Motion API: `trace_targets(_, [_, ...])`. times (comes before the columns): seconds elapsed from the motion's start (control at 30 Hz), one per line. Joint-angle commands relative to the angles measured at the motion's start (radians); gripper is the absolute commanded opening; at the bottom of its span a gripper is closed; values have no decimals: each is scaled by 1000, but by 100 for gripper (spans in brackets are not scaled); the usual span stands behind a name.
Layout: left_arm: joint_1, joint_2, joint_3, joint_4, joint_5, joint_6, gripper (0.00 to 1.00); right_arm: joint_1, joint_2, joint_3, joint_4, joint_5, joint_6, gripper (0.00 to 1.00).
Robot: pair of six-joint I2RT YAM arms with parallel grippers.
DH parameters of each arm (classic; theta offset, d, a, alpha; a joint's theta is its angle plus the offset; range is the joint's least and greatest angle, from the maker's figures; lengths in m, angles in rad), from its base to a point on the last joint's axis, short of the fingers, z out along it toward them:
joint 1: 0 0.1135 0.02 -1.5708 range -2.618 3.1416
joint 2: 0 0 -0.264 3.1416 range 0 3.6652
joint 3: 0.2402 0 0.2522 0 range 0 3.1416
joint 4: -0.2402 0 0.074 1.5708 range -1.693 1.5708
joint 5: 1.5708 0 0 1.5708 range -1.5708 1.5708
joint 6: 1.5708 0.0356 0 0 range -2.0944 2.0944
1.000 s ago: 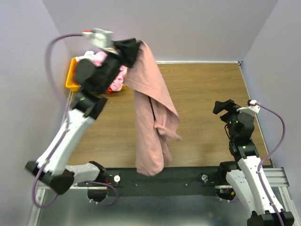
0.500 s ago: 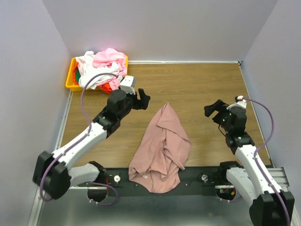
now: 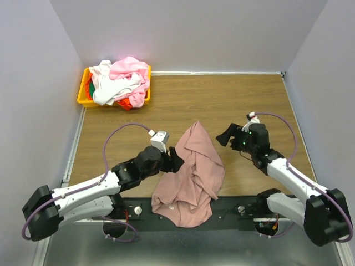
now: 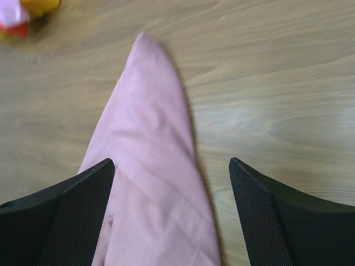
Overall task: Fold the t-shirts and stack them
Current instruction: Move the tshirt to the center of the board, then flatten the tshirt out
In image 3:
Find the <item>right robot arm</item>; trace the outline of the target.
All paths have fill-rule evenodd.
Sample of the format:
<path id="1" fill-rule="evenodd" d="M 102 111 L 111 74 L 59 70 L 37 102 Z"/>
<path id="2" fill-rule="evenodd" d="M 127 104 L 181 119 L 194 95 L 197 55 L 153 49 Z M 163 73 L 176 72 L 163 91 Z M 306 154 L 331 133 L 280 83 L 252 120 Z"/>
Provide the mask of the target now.
<path id="1" fill-rule="evenodd" d="M 216 140 L 221 146 L 229 145 L 235 151 L 249 154 L 257 169 L 293 193 L 293 197 L 277 189 L 259 193 L 261 213 L 277 213 L 288 218 L 302 227 L 308 239 L 319 247 L 352 239 L 354 227 L 344 194 L 338 189 L 329 190 L 319 185 L 272 149 L 264 124 L 231 124 Z"/>

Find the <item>dusty pink mario t-shirt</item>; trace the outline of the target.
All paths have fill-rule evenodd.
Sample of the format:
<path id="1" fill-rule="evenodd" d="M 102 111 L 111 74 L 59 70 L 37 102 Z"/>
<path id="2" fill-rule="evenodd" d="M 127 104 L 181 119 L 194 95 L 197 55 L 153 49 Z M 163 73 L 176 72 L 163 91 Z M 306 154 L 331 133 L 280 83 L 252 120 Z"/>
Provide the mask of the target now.
<path id="1" fill-rule="evenodd" d="M 197 227 L 212 216 L 210 202 L 218 199 L 226 170 L 199 121 L 185 131 L 175 150 L 184 164 L 161 176 L 151 198 L 152 212 L 177 227 Z"/>

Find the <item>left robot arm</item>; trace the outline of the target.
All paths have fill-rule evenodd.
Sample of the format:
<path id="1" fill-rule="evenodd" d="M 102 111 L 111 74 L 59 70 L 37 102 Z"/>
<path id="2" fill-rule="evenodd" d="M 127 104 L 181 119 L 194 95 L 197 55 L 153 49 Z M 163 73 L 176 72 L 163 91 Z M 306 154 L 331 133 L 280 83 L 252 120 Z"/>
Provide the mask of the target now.
<path id="1" fill-rule="evenodd" d="M 91 180 L 53 190 L 40 186 L 22 208 L 22 238 L 36 242 L 53 235 L 66 223 L 94 217 L 108 219 L 120 192 L 137 187 L 159 172 L 176 173 L 183 164 L 174 147 L 164 152 L 148 146 L 135 158 L 107 168 L 103 175 Z"/>

